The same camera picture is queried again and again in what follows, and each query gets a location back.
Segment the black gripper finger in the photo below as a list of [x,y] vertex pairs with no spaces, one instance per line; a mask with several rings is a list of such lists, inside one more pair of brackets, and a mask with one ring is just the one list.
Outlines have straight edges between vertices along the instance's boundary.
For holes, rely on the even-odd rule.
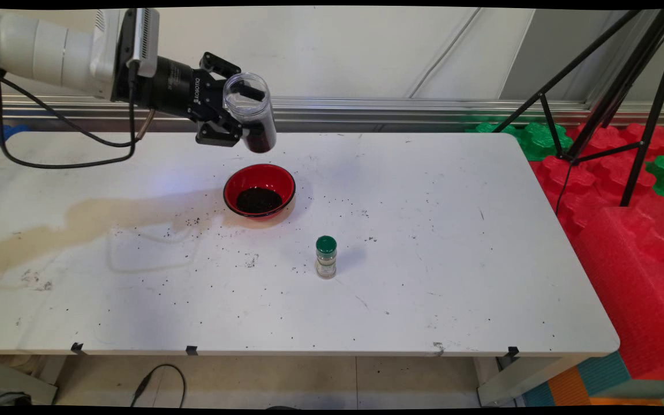
[[243,136],[242,124],[228,112],[210,112],[195,115],[198,130],[195,141],[201,145],[235,146]]
[[241,72],[242,69],[239,66],[206,52],[199,63],[198,86],[224,87],[230,78]]

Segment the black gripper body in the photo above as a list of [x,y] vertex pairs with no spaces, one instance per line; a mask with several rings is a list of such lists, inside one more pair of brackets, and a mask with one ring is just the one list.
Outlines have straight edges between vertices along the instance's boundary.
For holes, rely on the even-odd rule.
[[224,87],[199,87],[198,68],[159,56],[153,78],[137,78],[135,103],[141,108],[195,122],[195,115],[224,110]]

